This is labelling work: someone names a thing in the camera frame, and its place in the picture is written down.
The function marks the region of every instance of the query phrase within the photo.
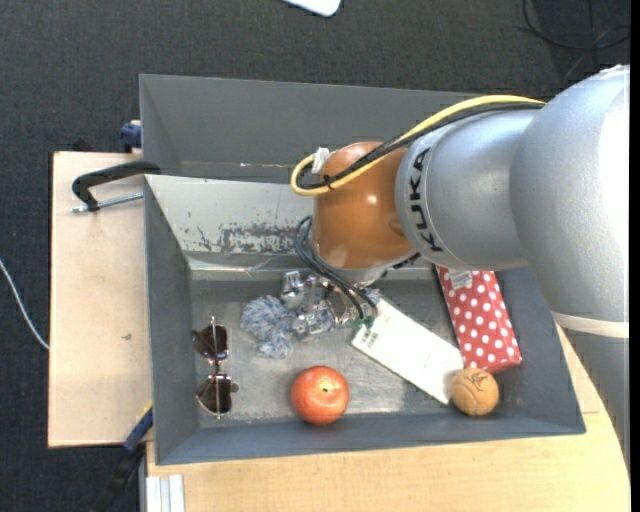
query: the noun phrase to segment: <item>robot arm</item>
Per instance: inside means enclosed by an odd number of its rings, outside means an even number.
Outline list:
[[[339,150],[325,164],[327,184],[317,187],[328,190],[314,194],[312,247],[358,282],[416,250],[458,270],[531,266],[600,390],[630,467],[629,84],[629,66],[619,66],[541,109],[523,102],[445,123],[395,158],[367,161],[370,147]],[[327,176],[348,165],[367,172],[338,191]],[[356,232],[335,222],[345,208]],[[363,240],[380,247],[375,258]]]

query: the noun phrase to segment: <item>white label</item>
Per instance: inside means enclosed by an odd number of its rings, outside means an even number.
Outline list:
[[[381,300],[371,329],[351,342],[392,372],[448,404],[451,379],[464,367],[460,350]]]
[[[449,269],[449,279],[451,279],[451,286],[454,290],[469,288],[473,284],[473,276],[468,270]]]

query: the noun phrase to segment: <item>gray carpet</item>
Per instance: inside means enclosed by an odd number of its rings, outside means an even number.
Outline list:
[[[630,0],[344,0],[330,19],[279,0],[0,2],[0,258],[49,326],[49,155],[121,151],[139,73],[360,84],[549,99],[629,63]],[[0,510],[87,510],[113,447],[47,449],[48,354],[0,277]],[[130,488],[114,511],[137,508]]]

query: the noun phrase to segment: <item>gray box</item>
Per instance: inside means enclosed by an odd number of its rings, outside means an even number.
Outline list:
[[[159,464],[275,457],[582,433],[584,423],[551,314],[529,269],[498,274],[523,363],[497,375],[495,413],[474,419],[417,390],[349,344],[341,331],[264,359],[239,325],[252,299],[277,295],[283,272],[308,272],[293,249],[309,198],[288,185],[318,146],[389,139],[461,94],[189,77],[141,77],[143,151],[170,176],[145,179],[147,285]],[[376,283],[383,295],[455,344],[430,265]],[[230,331],[224,363],[239,385],[232,412],[206,414],[195,389],[209,371],[191,332],[211,315]],[[289,387],[328,364],[349,380],[345,416],[301,422]]]

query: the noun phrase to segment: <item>sunglasses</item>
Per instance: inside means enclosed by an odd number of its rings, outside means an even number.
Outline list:
[[[196,399],[207,412],[220,417],[231,410],[231,393],[237,386],[231,382],[231,376],[220,371],[220,363],[229,357],[227,329],[215,323],[200,331],[193,331],[193,346],[211,365],[212,373],[198,386]]]

